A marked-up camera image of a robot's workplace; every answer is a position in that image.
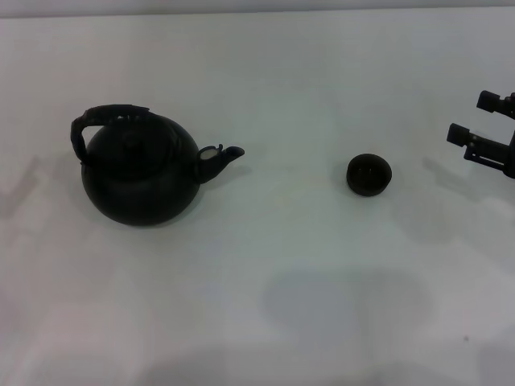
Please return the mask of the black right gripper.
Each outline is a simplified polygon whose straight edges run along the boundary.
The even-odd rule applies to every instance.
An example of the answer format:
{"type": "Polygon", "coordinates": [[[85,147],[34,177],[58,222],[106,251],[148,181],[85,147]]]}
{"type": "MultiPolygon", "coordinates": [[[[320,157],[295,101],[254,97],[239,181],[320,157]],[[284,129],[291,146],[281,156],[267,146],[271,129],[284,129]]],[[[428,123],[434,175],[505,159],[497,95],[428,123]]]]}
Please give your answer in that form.
{"type": "MultiPolygon", "coordinates": [[[[502,99],[499,95],[484,90],[480,93],[476,107],[489,113],[514,117],[514,94],[502,99]]],[[[458,147],[465,147],[463,158],[488,167],[507,167],[507,176],[515,179],[515,133],[509,145],[483,138],[469,129],[451,124],[447,141],[458,147]]]]}

